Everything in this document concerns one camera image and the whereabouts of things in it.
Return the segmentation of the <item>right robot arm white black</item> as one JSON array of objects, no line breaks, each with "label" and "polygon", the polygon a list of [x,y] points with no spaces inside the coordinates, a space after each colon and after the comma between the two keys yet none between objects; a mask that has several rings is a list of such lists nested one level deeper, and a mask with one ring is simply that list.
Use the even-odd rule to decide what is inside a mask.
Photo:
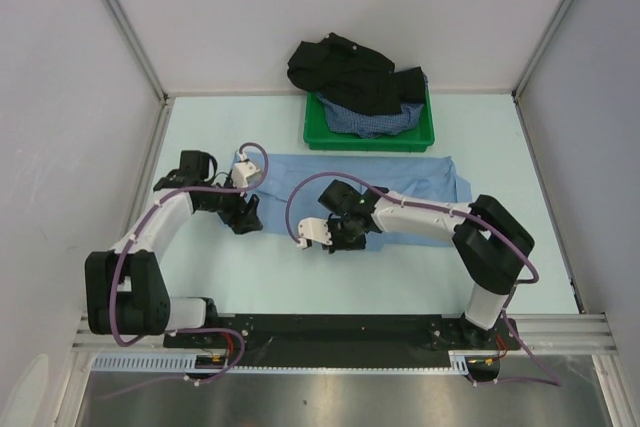
[{"label": "right robot arm white black", "polygon": [[498,200],[481,195],[467,204],[429,203],[382,187],[361,193],[334,180],[318,202],[330,212],[325,249],[331,253],[362,250],[371,233],[412,234],[453,246],[473,281],[460,319],[462,338],[473,348],[496,338],[496,322],[535,246]]}]

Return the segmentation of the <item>light blue long sleeve shirt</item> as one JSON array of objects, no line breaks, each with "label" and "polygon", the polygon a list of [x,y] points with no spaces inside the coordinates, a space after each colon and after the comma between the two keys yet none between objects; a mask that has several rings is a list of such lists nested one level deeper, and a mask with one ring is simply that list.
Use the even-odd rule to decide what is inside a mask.
[{"label": "light blue long sleeve shirt", "polygon": [[[375,187],[407,197],[442,203],[470,203],[471,184],[460,177],[451,157],[376,157],[269,154],[266,180],[253,192],[260,199],[258,215],[263,232],[288,236],[285,223],[287,200],[305,178],[317,173],[339,172],[353,175]],[[290,208],[292,223],[307,217],[327,218],[329,211],[318,198],[332,180],[366,188],[349,179],[324,177],[306,184],[296,194]],[[367,235],[367,250],[380,251],[390,245],[448,247],[446,242],[415,234],[383,233]]]}]

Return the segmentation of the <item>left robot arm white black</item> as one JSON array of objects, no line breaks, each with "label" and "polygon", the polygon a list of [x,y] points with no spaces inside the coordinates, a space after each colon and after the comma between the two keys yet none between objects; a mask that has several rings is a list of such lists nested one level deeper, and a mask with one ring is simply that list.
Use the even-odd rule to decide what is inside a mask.
[{"label": "left robot arm white black", "polygon": [[153,187],[148,210],[110,249],[91,252],[84,266],[88,326],[126,346],[144,336],[185,331],[197,345],[214,344],[221,334],[214,302],[206,297],[172,296],[160,263],[179,230],[197,212],[213,213],[236,235],[257,232],[255,194],[269,161],[250,160],[243,149],[223,182],[207,152],[184,150],[179,164]]}]

